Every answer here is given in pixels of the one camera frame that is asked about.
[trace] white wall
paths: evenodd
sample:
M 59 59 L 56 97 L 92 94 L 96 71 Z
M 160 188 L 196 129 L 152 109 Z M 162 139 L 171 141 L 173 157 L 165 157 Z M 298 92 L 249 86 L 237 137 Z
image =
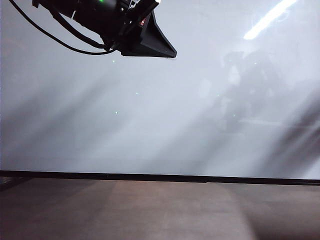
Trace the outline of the white wall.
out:
M 72 52 L 1 1 L 1 169 L 320 179 L 320 1 L 244 39 L 279 2 L 164 0 L 162 59 Z

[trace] black plastic mount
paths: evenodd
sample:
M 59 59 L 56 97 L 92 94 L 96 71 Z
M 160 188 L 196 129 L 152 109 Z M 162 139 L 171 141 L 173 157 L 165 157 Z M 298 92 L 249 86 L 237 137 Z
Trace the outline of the black plastic mount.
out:
M 177 51 L 156 22 L 159 0 L 32 0 L 42 5 L 66 30 L 95 48 L 116 48 L 123 56 L 175 58 Z M 97 43 L 74 29 L 60 14 L 97 33 Z

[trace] floor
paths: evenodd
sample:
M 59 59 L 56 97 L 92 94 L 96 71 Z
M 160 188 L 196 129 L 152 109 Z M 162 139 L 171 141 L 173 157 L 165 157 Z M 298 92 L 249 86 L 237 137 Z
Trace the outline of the floor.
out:
M 34 178 L 0 214 L 3 240 L 320 240 L 320 187 Z

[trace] cable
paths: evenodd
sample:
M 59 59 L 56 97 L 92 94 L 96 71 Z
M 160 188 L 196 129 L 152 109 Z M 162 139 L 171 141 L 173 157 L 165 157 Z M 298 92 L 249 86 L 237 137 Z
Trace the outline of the cable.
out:
M 40 32 L 42 32 L 43 34 L 47 35 L 49 38 L 55 40 L 56 42 L 58 42 L 59 44 L 61 44 L 62 46 L 66 47 L 67 49 L 70 49 L 72 51 L 75 51 L 77 53 L 81 53 L 81 54 L 87 54 L 87 55 L 106 55 L 106 54 L 111 54 L 114 51 L 117 50 L 117 48 L 115 47 L 112 50 L 109 51 L 103 51 L 103 52 L 90 52 L 90 51 L 84 51 L 84 50 L 80 50 L 77 48 L 74 48 L 72 46 L 69 46 L 68 44 L 64 43 L 63 41 L 61 41 L 60 39 L 56 38 L 55 36 L 53 36 L 52 34 L 50 34 L 49 32 L 47 32 L 46 30 L 44 30 L 43 28 L 41 28 L 39 25 L 37 25 L 34 21 L 32 21 L 26 14 L 25 12 L 15 3 L 14 0 L 9 0 L 9 2 L 14 6 L 14 8 L 31 24 L 33 25 L 36 29 L 38 29 Z
M 83 42 L 97 48 L 97 49 L 106 49 L 107 46 L 105 44 L 100 44 L 91 38 L 83 35 L 81 32 L 77 31 L 73 26 L 71 26 L 62 16 L 61 14 L 56 10 L 56 8 L 51 5 L 47 1 L 42 1 L 41 3 L 46 9 L 49 10 L 52 17 L 66 30 L 68 30 L 72 35 L 74 35 L 76 38 L 82 40 Z

